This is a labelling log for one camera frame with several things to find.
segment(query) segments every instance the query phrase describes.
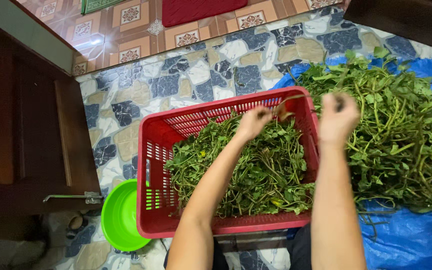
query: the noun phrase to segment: tiled floor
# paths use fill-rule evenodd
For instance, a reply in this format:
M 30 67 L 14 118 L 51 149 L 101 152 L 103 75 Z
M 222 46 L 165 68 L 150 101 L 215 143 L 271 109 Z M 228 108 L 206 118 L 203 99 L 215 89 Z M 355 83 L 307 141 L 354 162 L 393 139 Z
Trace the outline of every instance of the tiled floor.
M 409 59 L 432 58 L 430 46 L 345 21 L 340 9 L 326 7 L 77 77 L 102 194 L 136 177 L 138 127 L 144 116 L 266 91 L 287 67 L 320 62 L 325 51 L 331 58 L 347 49 L 368 56 L 375 46 Z M 130 49 L 142 52 L 132 48 L 124 49 L 124 57 L 132 57 Z M 243 86 L 234 83 L 233 67 Z M 171 238 L 122 252 L 106 241 L 100 220 L 100 211 L 90 211 L 77 230 L 50 222 L 52 246 L 35 269 L 163 270 Z M 217 238 L 229 269 L 290 267 L 285 230 Z
M 18 0 L 78 50 L 75 75 L 284 19 L 340 0 L 249 0 L 236 11 L 169 28 L 162 0 L 126 0 L 81 15 L 81 0 Z

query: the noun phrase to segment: dark pants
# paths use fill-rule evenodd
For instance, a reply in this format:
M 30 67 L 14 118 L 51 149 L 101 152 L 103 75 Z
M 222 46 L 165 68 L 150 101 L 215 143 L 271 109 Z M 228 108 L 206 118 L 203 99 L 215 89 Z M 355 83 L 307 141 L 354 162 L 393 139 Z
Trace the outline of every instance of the dark pants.
M 228 263 L 219 243 L 214 239 L 213 270 L 229 270 Z M 286 240 L 291 267 L 289 270 L 311 270 L 311 227 L 309 224 L 299 229 L 292 240 Z M 164 268 L 168 263 L 168 254 L 164 259 Z

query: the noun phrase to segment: forearm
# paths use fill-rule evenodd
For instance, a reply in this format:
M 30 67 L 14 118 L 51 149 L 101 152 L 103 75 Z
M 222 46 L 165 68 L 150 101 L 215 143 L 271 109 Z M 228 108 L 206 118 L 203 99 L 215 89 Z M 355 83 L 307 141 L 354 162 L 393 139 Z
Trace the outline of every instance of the forearm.
M 211 223 L 245 143 L 243 139 L 235 136 L 219 153 L 194 189 L 182 219 L 188 216 L 205 224 Z
M 342 147 L 321 146 L 311 218 L 311 260 L 315 270 L 363 270 L 363 239 Z
M 211 268 L 214 248 L 211 220 L 245 143 L 238 137 L 231 139 L 196 185 L 171 243 L 167 270 Z

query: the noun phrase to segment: red mat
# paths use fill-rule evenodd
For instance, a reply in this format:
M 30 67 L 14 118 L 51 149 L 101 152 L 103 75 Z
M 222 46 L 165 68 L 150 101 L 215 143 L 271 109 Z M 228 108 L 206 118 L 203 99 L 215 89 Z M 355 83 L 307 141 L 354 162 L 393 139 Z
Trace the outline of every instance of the red mat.
M 166 28 L 241 9 L 248 0 L 163 0 Z

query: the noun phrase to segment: basket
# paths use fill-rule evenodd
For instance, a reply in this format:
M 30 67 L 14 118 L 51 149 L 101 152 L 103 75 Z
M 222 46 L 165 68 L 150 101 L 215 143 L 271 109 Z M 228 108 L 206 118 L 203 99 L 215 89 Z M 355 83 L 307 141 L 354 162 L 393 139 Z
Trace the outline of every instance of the basket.
M 178 194 L 170 187 L 170 172 L 164 169 L 167 160 L 173 157 L 173 144 L 197 134 L 207 124 L 207 118 L 222 122 L 231 116 L 231 110 L 242 114 L 258 105 L 274 107 L 286 97 L 308 91 L 300 86 L 241 95 L 224 100 L 202 103 L 165 112 L 154 113 L 143 118 L 139 126 L 138 142 L 138 193 L 137 228 L 142 237 L 173 237 L 180 221 L 177 213 Z M 319 158 L 316 148 L 317 116 L 310 97 L 291 99 L 284 104 L 288 112 L 295 113 L 295 127 L 303 135 L 299 143 L 304 148 L 307 163 L 305 182 L 316 180 Z M 302 227 L 309 223 L 311 212 L 295 215 L 293 212 L 213 218 L 213 234 L 233 234 Z

